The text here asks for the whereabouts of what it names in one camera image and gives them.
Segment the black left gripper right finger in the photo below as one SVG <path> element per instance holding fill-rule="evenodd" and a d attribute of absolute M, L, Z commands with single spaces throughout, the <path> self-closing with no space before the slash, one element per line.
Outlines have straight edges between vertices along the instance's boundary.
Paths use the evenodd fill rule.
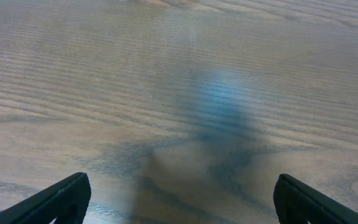
<path fill-rule="evenodd" d="M 280 174 L 273 191 L 280 224 L 358 224 L 358 213 L 302 181 Z"/>

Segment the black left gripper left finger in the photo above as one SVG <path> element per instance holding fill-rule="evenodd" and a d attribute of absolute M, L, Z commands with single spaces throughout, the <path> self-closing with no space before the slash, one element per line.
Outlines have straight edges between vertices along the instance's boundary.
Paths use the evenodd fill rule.
<path fill-rule="evenodd" d="M 0 212 L 0 224 L 82 224 L 91 198 L 87 174 L 77 172 Z"/>

